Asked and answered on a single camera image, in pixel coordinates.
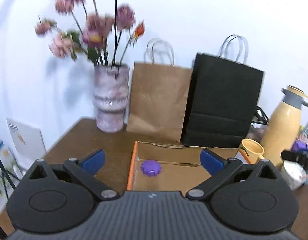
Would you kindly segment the purple plastic bag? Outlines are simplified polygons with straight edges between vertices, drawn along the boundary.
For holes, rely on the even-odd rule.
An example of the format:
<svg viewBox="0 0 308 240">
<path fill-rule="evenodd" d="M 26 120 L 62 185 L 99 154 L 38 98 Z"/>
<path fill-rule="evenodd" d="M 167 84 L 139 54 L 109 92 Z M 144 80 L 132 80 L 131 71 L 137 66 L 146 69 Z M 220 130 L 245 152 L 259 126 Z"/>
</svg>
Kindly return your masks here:
<svg viewBox="0 0 308 240">
<path fill-rule="evenodd" d="M 305 129 L 297 136 L 291 149 L 295 152 L 302 149 L 308 149 L 308 129 Z"/>
</svg>

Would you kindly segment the white textured bowl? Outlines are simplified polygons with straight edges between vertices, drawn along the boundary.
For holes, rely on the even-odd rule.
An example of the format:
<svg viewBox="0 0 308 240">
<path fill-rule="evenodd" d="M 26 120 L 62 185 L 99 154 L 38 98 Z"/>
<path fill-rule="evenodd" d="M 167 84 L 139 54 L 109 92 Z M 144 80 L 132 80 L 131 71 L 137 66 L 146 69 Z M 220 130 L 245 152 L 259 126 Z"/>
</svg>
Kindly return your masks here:
<svg viewBox="0 0 308 240">
<path fill-rule="evenodd" d="M 292 161 L 283 161 L 281 176 L 292 191 L 300 188 L 305 182 L 306 172 L 303 167 Z"/>
</svg>

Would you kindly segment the yellow thermos jug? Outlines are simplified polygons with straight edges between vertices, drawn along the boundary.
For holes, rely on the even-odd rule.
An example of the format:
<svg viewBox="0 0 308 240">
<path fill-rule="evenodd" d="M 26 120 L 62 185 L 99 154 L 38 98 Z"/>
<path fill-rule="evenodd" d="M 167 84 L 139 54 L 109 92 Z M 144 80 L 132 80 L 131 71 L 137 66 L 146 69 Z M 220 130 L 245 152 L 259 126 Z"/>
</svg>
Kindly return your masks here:
<svg viewBox="0 0 308 240">
<path fill-rule="evenodd" d="M 260 144 L 264 148 L 263 157 L 269 159 L 276 168 L 281 168 L 281 153 L 290 150 L 297 136 L 302 132 L 301 108 L 308 103 L 306 94 L 297 87 L 283 88 L 284 98 L 272 113 Z"/>
</svg>

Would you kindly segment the yellow ceramic mug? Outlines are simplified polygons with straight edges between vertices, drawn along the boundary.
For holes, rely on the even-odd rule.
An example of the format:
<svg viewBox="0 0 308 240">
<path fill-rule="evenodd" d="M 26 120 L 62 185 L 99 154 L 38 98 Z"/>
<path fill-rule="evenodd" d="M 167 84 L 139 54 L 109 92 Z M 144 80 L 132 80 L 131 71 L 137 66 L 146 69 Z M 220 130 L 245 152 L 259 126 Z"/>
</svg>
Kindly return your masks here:
<svg viewBox="0 0 308 240">
<path fill-rule="evenodd" d="M 260 160 L 264 159 L 264 148 L 258 142 L 245 138 L 242 139 L 240 143 L 238 154 L 240 154 L 248 164 L 257 164 Z"/>
</svg>

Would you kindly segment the red cardboard box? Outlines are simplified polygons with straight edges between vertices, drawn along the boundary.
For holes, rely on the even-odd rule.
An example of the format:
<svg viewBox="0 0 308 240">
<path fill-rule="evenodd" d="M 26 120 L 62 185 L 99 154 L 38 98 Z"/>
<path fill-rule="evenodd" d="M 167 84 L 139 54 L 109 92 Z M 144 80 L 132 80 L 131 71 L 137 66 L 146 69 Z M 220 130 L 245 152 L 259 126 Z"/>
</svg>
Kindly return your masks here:
<svg viewBox="0 0 308 240">
<path fill-rule="evenodd" d="M 187 191 L 211 175 L 201 166 L 201 147 L 136 141 L 128 174 L 128 191 Z M 155 177 L 141 171 L 146 160 L 157 161 L 162 169 Z"/>
</svg>

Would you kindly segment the purple round lid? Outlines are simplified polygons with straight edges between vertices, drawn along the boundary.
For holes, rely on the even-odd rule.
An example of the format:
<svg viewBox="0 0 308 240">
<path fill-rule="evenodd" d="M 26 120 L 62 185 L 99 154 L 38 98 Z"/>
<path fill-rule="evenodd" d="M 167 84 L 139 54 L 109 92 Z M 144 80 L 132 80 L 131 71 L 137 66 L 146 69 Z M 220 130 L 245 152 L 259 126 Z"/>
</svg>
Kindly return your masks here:
<svg viewBox="0 0 308 240">
<path fill-rule="evenodd" d="M 140 167 L 142 173 L 148 177 L 155 177 L 162 171 L 162 166 L 155 160 L 146 160 Z"/>
</svg>

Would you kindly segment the black paper bag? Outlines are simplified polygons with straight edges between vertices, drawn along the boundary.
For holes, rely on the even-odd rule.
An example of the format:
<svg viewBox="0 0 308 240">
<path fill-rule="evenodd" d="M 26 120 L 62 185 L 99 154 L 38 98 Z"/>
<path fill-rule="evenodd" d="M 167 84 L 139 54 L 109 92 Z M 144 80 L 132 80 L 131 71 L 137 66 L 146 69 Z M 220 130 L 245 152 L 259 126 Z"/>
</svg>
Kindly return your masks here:
<svg viewBox="0 0 308 240">
<path fill-rule="evenodd" d="M 247 59 L 247 39 L 227 37 L 218 55 L 197 53 L 191 75 L 181 143 L 187 146 L 237 148 L 248 133 L 264 72 L 246 61 L 227 59 L 234 39 Z"/>
</svg>

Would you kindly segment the pink mottled ceramic vase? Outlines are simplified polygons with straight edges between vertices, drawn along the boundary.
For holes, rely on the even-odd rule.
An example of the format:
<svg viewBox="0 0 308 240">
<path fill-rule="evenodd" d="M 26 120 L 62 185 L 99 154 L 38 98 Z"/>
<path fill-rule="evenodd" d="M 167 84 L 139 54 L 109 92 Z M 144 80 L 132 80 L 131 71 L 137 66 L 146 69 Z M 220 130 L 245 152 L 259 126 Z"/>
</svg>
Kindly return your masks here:
<svg viewBox="0 0 308 240">
<path fill-rule="evenodd" d="M 129 102 L 129 67 L 98 66 L 94 69 L 93 105 L 96 126 L 103 132 L 115 133 L 124 126 Z"/>
</svg>

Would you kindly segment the brown paper bag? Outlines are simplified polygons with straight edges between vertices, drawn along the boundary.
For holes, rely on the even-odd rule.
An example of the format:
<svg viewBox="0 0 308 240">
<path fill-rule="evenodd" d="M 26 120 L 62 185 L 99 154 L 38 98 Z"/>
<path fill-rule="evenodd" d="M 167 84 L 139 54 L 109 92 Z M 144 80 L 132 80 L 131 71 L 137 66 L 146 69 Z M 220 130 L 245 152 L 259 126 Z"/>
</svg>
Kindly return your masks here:
<svg viewBox="0 0 308 240">
<path fill-rule="evenodd" d="M 151 62 L 134 63 L 126 130 L 179 142 L 192 69 L 175 66 L 172 46 L 160 38 L 143 57 Z"/>
</svg>

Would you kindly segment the pink flower bouquet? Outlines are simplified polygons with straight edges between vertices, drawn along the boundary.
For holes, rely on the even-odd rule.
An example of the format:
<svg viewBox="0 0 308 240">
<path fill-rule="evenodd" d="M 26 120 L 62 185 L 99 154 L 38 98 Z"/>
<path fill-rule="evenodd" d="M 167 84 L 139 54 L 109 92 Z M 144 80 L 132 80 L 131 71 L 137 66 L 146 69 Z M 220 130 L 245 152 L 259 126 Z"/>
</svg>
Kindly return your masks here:
<svg viewBox="0 0 308 240">
<path fill-rule="evenodd" d="M 56 0 L 55 10 L 59 15 L 72 16 L 78 30 L 62 31 L 55 20 L 39 16 L 39 22 L 35 26 L 35 33 L 38 37 L 44 37 L 53 31 L 57 34 L 48 46 L 51 53 L 60 59 L 70 56 L 72 60 L 77 60 L 77 54 L 84 54 L 94 67 L 122 67 L 122 61 L 129 46 L 136 42 L 145 33 L 144 22 L 137 26 L 135 11 L 127 4 L 118 6 L 115 2 L 114 15 L 103 15 L 98 13 L 96 0 L 93 0 L 95 12 L 87 13 L 85 7 L 86 0 Z M 84 9 L 86 22 L 83 29 L 74 15 L 75 5 L 81 5 Z M 107 51 L 108 36 L 114 31 L 114 52 L 111 63 Z M 122 33 L 128 33 L 128 40 L 121 58 L 117 61 L 117 49 L 121 40 Z"/>
</svg>

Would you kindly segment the white wall calendar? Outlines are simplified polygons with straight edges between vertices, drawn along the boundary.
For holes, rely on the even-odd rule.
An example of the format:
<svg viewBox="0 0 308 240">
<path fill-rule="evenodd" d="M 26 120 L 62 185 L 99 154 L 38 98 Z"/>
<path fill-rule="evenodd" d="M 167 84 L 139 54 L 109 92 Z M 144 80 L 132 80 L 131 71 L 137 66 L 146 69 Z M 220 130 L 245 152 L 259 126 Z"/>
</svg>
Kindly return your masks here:
<svg viewBox="0 0 308 240">
<path fill-rule="evenodd" d="M 29 124 L 6 118 L 8 147 L 15 155 L 17 162 L 29 168 L 36 159 L 46 154 L 41 130 Z"/>
</svg>

